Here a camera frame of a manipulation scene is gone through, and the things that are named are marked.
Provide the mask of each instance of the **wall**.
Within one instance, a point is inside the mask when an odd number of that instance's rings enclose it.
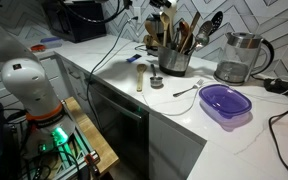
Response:
[[[113,14],[116,3],[117,0],[105,3],[106,17]],[[143,20],[150,13],[160,11],[151,7],[149,1],[134,0],[133,7],[141,7]],[[177,10],[175,27],[178,27],[178,22],[182,19],[190,23],[196,11],[201,13],[194,34],[198,32],[199,26],[210,20],[217,11],[224,13],[223,23],[210,37],[209,45],[195,52],[194,56],[218,62],[227,40],[224,35],[226,32],[257,33],[270,41],[275,49],[274,62],[265,73],[270,76],[288,76],[288,0],[178,0]],[[133,8],[122,13],[107,25],[108,33],[118,35],[122,25],[133,16]],[[122,37],[141,42],[147,34],[144,24],[141,23],[136,28],[135,23],[132,25],[134,27],[125,28]]]
[[[1,0],[0,24],[22,43],[32,39],[52,36],[43,19],[42,11],[37,0]],[[104,15],[109,17],[115,12],[117,0],[110,0],[103,4]],[[149,0],[133,0],[133,7],[141,7],[142,19],[146,19],[152,12],[159,9],[149,5]],[[107,24],[109,34],[118,35],[122,25],[133,17],[133,7],[123,12],[114,21]],[[274,63],[267,69],[271,76],[288,76],[288,0],[178,0],[178,12],[174,19],[174,26],[182,19],[191,22],[196,11],[201,13],[199,26],[210,20],[217,11],[224,12],[224,21],[220,29],[210,37],[208,46],[194,56],[219,61],[219,56],[225,45],[225,33],[229,31],[243,31],[261,34],[269,40],[275,48]],[[122,37],[142,42],[147,32],[144,24],[132,22],[122,32]]]

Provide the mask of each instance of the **white robot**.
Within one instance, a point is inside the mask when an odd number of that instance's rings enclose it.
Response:
[[[0,26],[0,71],[5,88],[27,110],[32,126],[25,140],[26,154],[32,158],[65,143],[75,123],[64,110],[39,60]]]

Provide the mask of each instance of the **stainless steel dishwasher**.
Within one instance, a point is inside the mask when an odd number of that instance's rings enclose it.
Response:
[[[102,83],[92,82],[91,91],[102,135],[120,157],[148,179],[149,113]]]

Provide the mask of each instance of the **kettle lid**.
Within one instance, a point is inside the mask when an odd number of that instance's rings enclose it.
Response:
[[[260,47],[263,40],[260,35],[245,32],[229,32],[226,33],[226,37],[228,37],[227,44],[237,48],[247,49]]]

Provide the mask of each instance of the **electric kettle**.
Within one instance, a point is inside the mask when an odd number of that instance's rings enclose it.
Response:
[[[229,32],[220,62],[214,72],[217,81],[229,85],[242,85],[250,75],[263,72],[274,59],[274,48],[270,42],[260,35],[243,32]],[[264,50],[264,63],[255,67],[260,51]]]

